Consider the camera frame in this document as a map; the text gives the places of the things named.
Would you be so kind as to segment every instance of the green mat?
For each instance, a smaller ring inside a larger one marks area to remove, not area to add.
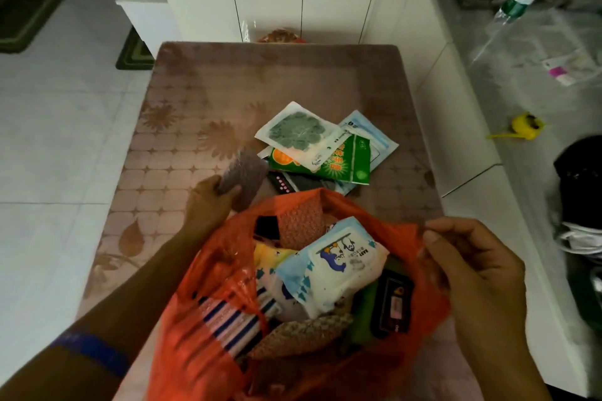
[[[155,59],[148,47],[140,39],[136,29],[132,27],[128,39],[125,40],[124,48],[115,63],[118,70],[152,70]]]
[[[63,0],[0,0],[0,53],[23,52]]]

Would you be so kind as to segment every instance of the striped fabric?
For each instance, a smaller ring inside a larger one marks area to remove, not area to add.
[[[257,300],[266,320],[271,320],[281,312],[276,300],[267,293],[264,287],[257,290]],[[250,349],[246,347],[249,343],[261,339],[261,324],[257,315],[243,313],[230,306],[226,301],[209,297],[200,298],[199,306],[203,309],[203,322],[233,359],[248,352]]]

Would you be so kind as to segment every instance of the patterned tablecloth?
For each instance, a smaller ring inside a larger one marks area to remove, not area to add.
[[[259,152],[266,146],[254,139],[256,131],[290,101],[334,123],[357,109],[399,143],[373,172],[370,185],[350,194],[368,212],[389,222],[442,214],[396,47],[166,43],[140,110],[80,314],[121,285],[178,231],[192,186],[222,173],[241,147]],[[257,199],[274,193],[265,181]],[[440,339],[427,343],[425,356],[429,346],[439,360],[446,347],[449,355],[459,354],[449,326],[443,327]],[[155,340],[156,329],[117,400],[144,398]],[[458,383],[473,387],[474,378],[462,362],[456,355],[446,368],[451,376],[441,376],[433,374],[441,363],[433,366],[427,358],[417,371],[412,397],[449,399]],[[469,398],[466,387],[461,392],[462,399]]]

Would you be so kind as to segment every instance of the yellow object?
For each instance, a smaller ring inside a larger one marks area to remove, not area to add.
[[[263,269],[264,271],[275,269],[293,253],[297,253],[297,251],[293,249],[275,249],[269,245],[257,243],[255,245],[255,252],[253,253],[255,268]]]
[[[522,138],[530,141],[531,139],[537,138],[545,126],[545,123],[543,123],[536,116],[534,116],[530,112],[525,112],[524,114],[521,114],[512,119],[512,130],[514,130],[514,133],[489,135],[487,136],[487,139]]]

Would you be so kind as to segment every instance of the bracelet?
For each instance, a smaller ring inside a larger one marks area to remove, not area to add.
[[[50,346],[63,347],[72,353],[87,356],[121,379],[131,365],[124,353],[112,348],[101,338],[86,333],[65,331]]]

